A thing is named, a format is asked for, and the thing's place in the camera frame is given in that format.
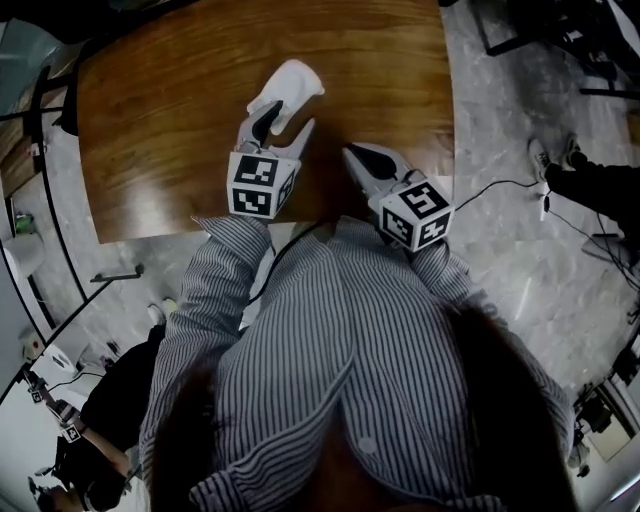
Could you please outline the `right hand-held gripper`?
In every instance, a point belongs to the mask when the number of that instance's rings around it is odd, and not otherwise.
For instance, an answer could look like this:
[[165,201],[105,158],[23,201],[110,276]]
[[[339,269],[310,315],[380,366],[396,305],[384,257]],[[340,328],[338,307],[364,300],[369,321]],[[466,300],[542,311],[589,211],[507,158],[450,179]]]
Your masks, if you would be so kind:
[[342,148],[346,169],[367,198],[379,231],[411,252],[445,237],[455,207],[445,191],[390,148],[365,142]]

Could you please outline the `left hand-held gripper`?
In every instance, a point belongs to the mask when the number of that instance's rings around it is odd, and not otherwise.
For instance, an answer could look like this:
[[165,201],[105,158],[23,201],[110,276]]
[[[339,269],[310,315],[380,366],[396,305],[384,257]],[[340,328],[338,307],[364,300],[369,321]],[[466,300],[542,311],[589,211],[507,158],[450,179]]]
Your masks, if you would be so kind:
[[270,102],[240,125],[237,146],[228,162],[230,214],[274,219],[293,191],[315,119],[309,119],[288,146],[263,148],[283,105],[282,100]]

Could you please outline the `white plastic object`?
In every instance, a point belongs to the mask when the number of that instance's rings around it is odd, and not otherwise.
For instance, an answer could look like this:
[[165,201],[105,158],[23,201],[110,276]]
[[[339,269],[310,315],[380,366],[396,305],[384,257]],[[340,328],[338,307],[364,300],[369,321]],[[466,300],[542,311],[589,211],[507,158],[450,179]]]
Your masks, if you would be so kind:
[[289,59],[272,74],[261,92],[247,105],[247,112],[254,114],[272,102],[282,101],[280,113],[271,126],[271,133],[280,135],[313,96],[324,93],[322,81],[311,67],[300,60]]

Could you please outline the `person's right forearm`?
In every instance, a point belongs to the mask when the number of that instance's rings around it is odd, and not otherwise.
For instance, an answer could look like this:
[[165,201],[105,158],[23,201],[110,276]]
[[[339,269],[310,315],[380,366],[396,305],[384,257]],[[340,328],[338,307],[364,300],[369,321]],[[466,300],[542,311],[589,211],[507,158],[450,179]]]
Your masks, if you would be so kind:
[[453,252],[446,238],[409,256],[411,268],[429,292],[455,307],[478,308],[488,316],[498,316],[497,307],[486,291],[470,276],[469,266]]

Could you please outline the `person's left forearm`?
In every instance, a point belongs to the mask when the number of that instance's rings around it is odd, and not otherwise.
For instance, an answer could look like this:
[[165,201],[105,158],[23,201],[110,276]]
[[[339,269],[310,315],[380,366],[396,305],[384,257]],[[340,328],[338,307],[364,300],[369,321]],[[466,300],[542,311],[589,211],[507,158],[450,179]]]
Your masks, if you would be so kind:
[[250,289],[271,242],[266,224],[256,218],[195,221],[209,238],[185,272],[178,309],[162,344],[164,353],[185,359],[226,350],[237,341]]

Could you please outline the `person's striped shirt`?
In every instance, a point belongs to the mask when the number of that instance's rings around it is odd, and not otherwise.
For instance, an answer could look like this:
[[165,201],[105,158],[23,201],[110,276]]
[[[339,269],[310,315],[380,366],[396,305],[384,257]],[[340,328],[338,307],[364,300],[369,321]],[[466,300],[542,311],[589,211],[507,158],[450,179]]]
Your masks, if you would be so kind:
[[499,316],[344,217],[296,242],[226,350],[161,342],[150,512],[577,512],[564,390]]

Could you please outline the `black stand bar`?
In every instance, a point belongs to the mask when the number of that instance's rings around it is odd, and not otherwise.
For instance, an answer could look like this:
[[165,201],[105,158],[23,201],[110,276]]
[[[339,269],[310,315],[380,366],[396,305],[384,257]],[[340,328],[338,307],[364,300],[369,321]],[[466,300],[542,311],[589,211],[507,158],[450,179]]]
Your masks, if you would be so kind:
[[118,271],[111,273],[98,273],[91,280],[91,283],[109,283],[114,281],[126,281],[139,279],[144,273],[144,265],[137,264],[130,271]]

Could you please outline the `white cylinder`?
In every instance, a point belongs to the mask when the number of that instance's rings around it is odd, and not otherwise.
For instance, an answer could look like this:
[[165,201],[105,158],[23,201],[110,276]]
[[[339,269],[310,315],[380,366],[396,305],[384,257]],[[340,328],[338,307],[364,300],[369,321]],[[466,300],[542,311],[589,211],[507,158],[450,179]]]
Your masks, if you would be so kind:
[[36,233],[21,234],[3,243],[12,276],[18,280],[29,278],[44,262],[45,248]]

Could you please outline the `black metal table frame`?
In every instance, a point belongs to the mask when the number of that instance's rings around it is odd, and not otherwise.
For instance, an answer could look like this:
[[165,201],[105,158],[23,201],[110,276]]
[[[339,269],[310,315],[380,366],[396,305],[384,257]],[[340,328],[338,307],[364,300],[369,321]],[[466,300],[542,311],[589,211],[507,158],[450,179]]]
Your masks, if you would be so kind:
[[489,56],[545,42],[606,82],[581,94],[640,102],[640,0],[504,1],[515,36],[488,46]]

